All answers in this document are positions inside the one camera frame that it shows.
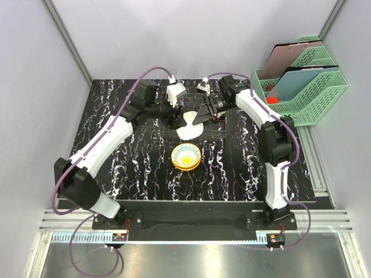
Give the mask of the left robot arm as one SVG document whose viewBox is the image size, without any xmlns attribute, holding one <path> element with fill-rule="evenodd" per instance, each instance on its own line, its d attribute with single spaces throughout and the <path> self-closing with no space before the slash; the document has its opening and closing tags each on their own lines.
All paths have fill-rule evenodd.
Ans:
<svg viewBox="0 0 371 278">
<path fill-rule="evenodd" d="M 103 128 L 69 159 L 54 164 L 55 195 L 60 195 L 79 208 L 105 216 L 105 223 L 119 229 L 125 223 L 118 202 L 102 192 L 94 180 L 112 152 L 148 119 L 159 119 L 170 130 L 184 127 L 183 109 L 177 103 L 185 96 L 181 82 L 172 82 L 161 93 L 157 83 L 136 82 L 119 112 L 110 116 Z"/>
</svg>

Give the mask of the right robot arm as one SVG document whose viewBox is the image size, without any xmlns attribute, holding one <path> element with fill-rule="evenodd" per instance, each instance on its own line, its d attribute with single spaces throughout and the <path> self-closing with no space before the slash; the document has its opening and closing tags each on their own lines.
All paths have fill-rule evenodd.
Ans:
<svg viewBox="0 0 371 278">
<path fill-rule="evenodd" d="M 219 93 L 211 95 L 207 77 L 197 85 L 203 103 L 193 125 L 216 119 L 235 107 L 243 110 L 258 128 L 258 153 L 267 171 L 267 193 L 261 220 L 268 229 L 277 229 L 289 218 L 288 170 L 299 159 L 299 143 L 294 121 L 273 111 L 253 89 L 251 81 L 238 81 L 223 75 L 218 81 Z"/>
</svg>

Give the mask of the white square bowl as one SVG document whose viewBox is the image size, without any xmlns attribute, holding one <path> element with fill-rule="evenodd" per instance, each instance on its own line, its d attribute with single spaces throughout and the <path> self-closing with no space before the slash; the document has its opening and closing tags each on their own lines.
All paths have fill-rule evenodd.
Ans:
<svg viewBox="0 0 371 278">
<path fill-rule="evenodd" d="M 183 115 L 183 118 L 187 125 L 176 130 L 177 135 L 181 140 L 192 140 L 199 137 L 203 133 L 203 123 L 197 125 L 192 124 L 194 119 L 196 118 L 196 115 L 197 112 L 195 111 L 189 111 Z"/>
</svg>

